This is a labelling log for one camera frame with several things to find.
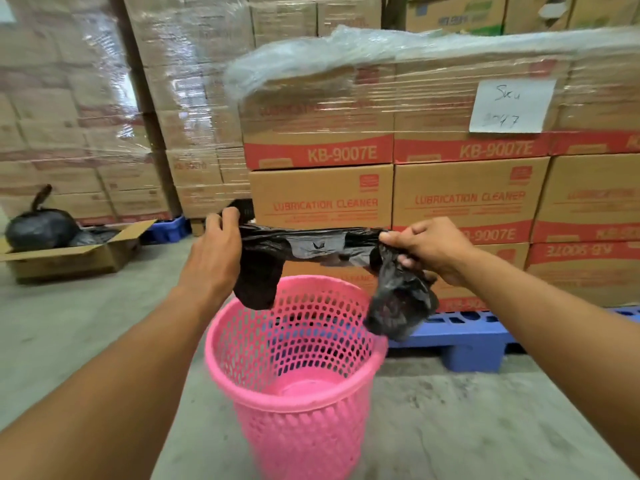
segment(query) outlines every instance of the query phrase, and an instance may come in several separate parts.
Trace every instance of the pink laundry basket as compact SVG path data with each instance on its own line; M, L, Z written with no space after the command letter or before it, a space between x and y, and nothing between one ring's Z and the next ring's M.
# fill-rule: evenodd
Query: pink laundry basket
M234 298L213 320L205 360L265 478L345 480L356 466L388 348L362 324L368 305L347 282L292 276L273 309Z

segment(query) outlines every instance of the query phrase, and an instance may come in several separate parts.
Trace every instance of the white paper label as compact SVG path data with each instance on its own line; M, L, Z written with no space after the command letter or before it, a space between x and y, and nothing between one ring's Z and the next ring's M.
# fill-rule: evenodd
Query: white paper label
M6 0L0 0L0 23L15 23L15 17Z
M567 11L566 2L560 3L547 3L538 12L540 18L544 18L545 20L553 20L555 18L560 18Z
M472 133L542 133L556 79L488 79L478 85Z

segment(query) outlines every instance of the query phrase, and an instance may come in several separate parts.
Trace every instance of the blue plastic pallet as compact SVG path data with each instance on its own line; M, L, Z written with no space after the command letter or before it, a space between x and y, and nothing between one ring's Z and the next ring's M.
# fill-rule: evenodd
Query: blue plastic pallet
M189 221L180 216L170 222L156 222L140 237L142 244L168 244L178 242L191 234Z
M611 311L640 322L640 306ZM453 372L498 372L507 345L518 342L491 312L431 316L407 341L392 348L445 347L442 362Z

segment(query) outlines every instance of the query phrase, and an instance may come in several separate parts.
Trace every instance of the concrete floor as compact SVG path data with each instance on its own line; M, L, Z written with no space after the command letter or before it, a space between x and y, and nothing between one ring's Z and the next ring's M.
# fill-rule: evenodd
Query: concrete floor
M118 274L18 287L0 268L0 428L133 323L176 282L190 240L151 246ZM154 480L257 480L202 347ZM353 480L635 478L526 356L497 375L450 374L437 358L388 360Z

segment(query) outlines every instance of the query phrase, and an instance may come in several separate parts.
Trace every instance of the red printed band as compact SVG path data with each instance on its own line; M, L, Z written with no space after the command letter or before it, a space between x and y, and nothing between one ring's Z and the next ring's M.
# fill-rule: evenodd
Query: red printed band
M519 139L466 139L464 141L423 141L399 139L394 142L395 163L439 161L501 160L547 156L547 133Z
M492 226L460 227L460 230L473 244L517 244L528 242L532 221L494 224ZM406 226L393 226L393 230L402 232Z
M640 242L561 242L534 244L528 266L561 261L592 259L638 259Z
M550 155L606 155L640 152L638 131L558 131Z
M113 216L103 217L85 217L84 219L76 219L81 226L99 226L102 224L116 224L116 218Z
M640 222L627 224L569 224L537 221L532 242L640 241Z
M244 144L251 170L373 165L393 161L393 135L323 144Z
M171 212L154 212L152 214L135 214L132 216L120 216L120 222L130 224L133 222L150 221L156 219L158 221L170 221L172 219Z
M488 310L485 302L476 296L466 298L446 298L440 300L438 313L483 312Z

